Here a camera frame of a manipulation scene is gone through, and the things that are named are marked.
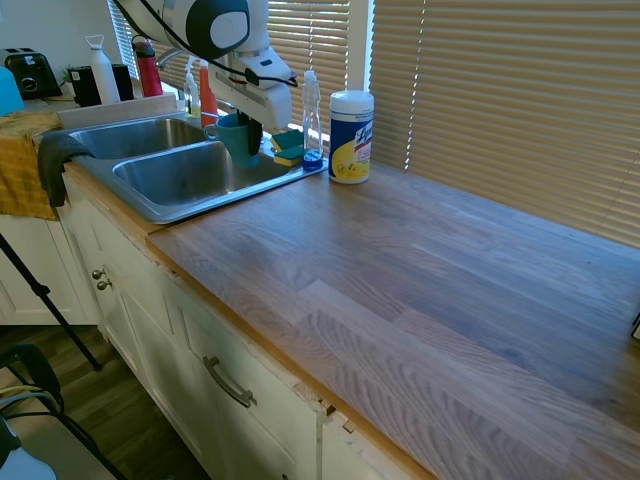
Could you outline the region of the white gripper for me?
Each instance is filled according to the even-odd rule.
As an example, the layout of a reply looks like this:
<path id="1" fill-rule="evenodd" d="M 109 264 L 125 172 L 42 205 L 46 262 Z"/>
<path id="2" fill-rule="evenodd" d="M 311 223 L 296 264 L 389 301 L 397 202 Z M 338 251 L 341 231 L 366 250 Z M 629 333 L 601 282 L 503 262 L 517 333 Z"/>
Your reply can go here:
<path id="1" fill-rule="evenodd" d="M 250 153 L 260 150 L 263 126 L 286 128 L 292 121 L 291 92 L 286 85 L 279 84 L 266 90 L 249 84 L 241 85 L 233 82 L 219 68 L 209 69 L 209 85 L 217 97 L 240 110 L 237 112 L 238 125 L 248 127 Z"/>

